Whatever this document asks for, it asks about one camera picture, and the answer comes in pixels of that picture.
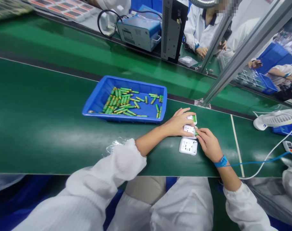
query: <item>small white fan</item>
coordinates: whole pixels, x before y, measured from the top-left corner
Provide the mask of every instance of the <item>small white fan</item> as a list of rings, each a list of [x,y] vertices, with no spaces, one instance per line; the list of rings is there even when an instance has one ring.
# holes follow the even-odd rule
[[[255,113],[255,115],[257,118],[254,120],[254,127],[260,131],[264,131],[267,127],[279,127],[292,124],[292,109],[273,111],[260,116]]]

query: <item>blue wire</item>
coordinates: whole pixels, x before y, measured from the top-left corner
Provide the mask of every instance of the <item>blue wire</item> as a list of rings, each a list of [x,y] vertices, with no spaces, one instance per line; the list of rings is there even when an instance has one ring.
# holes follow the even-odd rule
[[[228,166],[239,166],[239,165],[246,165],[246,164],[261,164],[261,163],[266,163],[266,162],[272,162],[272,161],[276,161],[280,158],[282,158],[283,156],[287,155],[287,154],[292,154],[292,152],[285,152],[284,154],[281,154],[280,156],[271,159],[271,160],[267,160],[267,161],[254,161],[254,162],[246,162],[246,163],[241,163],[241,164],[234,164],[234,165],[225,165],[224,167],[228,167]]]

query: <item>white wall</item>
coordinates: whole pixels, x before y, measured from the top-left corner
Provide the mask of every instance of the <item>white wall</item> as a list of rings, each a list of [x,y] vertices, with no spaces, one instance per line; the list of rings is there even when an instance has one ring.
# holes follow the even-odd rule
[[[270,3],[266,0],[242,0],[232,19],[231,30],[235,31],[247,20],[262,17],[269,9]]]

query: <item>white line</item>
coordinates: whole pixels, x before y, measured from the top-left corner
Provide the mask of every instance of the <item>white line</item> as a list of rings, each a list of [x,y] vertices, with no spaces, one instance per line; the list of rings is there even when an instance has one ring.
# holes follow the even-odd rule
[[[37,68],[41,68],[41,69],[45,69],[45,70],[49,70],[49,71],[53,71],[53,72],[58,72],[58,73],[61,73],[61,74],[71,75],[71,76],[75,76],[75,77],[78,77],[78,78],[81,78],[81,79],[87,79],[87,80],[98,82],[96,80],[92,80],[92,79],[88,79],[88,78],[84,78],[84,77],[81,77],[81,76],[72,75],[72,74],[68,74],[68,73],[64,73],[64,72],[59,72],[59,71],[55,71],[55,70],[52,70],[52,69],[47,69],[47,68],[40,67],[40,66],[35,66],[35,65],[27,64],[27,63],[18,62],[18,61],[12,60],[12,59],[6,59],[6,58],[2,58],[2,57],[0,57],[0,59],[4,59],[4,60],[8,60],[8,61],[15,62],[15,63],[20,63],[20,64],[25,64],[25,65],[28,65],[28,66],[33,66],[33,67],[37,67]]]
[[[232,115],[230,115],[230,117],[231,117],[231,123],[232,123],[232,128],[233,128],[233,134],[235,135],[236,146],[237,146],[238,155],[239,155],[239,161],[240,161],[240,164],[242,164],[242,158],[241,158],[240,148],[239,148],[238,139],[237,139],[237,135],[236,135],[235,124],[234,124],[234,122],[233,122],[233,117],[232,117]],[[244,176],[243,165],[240,165],[240,167],[241,167],[242,177],[245,177],[245,176]]]
[[[15,62],[15,63],[24,64],[24,65],[27,65],[27,66],[37,67],[37,68],[41,68],[41,69],[44,69],[44,70],[53,71],[53,72],[57,72],[57,73],[61,73],[61,74],[71,75],[71,76],[78,77],[78,78],[81,78],[81,79],[87,79],[87,80],[99,82],[97,80],[92,80],[92,79],[84,78],[84,77],[77,76],[77,75],[72,75],[72,74],[68,74],[68,73],[64,73],[64,72],[59,72],[59,71],[55,71],[55,70],[52,70],[52,69],[47,69],[47,68],[44,68],[44,67],[35,66],[35,65],[31,65],[31,64],[15,61],[15,60],[12,60],[12,59],[7,59],[7,58],[3,58],[3,57],[0,57],[0,59],[8,60],[8,61]],[[180,103],[185,103],[185,102],[181,102],[181,101],[174,100],[174,99],[169,99],[169,100],[173,100],[173,101],[180,102]],[[213,109],[206,108],[206,107],[201,107],[201,108],[209,109],[209,110],[212,110],[212,111],[217,111],[217,110],[213,110]]]

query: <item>blue plastic tray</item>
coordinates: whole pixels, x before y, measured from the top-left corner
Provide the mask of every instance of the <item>blue plastic tray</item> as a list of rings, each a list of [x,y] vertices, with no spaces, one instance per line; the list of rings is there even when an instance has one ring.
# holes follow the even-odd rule
[[[139,91],[139,94],[133,94],[132,98],[140,97],[145,99],[145,96],[148,97],[148,104],[144,102],[139,102],[140,109],[130,108],[132,112],[137,115],[146,115],[148,117],[138,117],[138,116],[129,116],[129,115],[107,115],[99,114],[102,112],[103,107],[109,97],[113,87],[123,87],[130,88],[133,91]],[[148,94],[157,94],[163,95],[163,103],[159,102],[159,99],[156,99],[154,104],[151,105],[151,98]],[[167,89],[164,86],[149,84],[145,82],[139,82],[134,80],[123,79],[114,76],[104,76],[101,81],[97,84],[94,91],[89,96],[86,104],[83,108],[82,114],[85,116],[94,116],[98,117],[105,121],[118,121],[118,122],[139,122],[139,123],[160,123],[165,115],[166,111],[166,102],[167,102]],[[158,105],[159,108],[162,106],[161,118],[156,118],[157,110],[155,105]]]
[[[280,127],[272,127],[272,132],[279,134],[279,135],[288,135],[289,132],[292,131],[292,124],[284,125]]]
[[[278,92],[277,87],[268,76],[265,76],[264,74],[260,74],[260,73],[259,73],[259,76],[260,76],[260,79],[263,81],[263,86],[265,87],[265,90],[262,93],[266,95],[272,95]]]

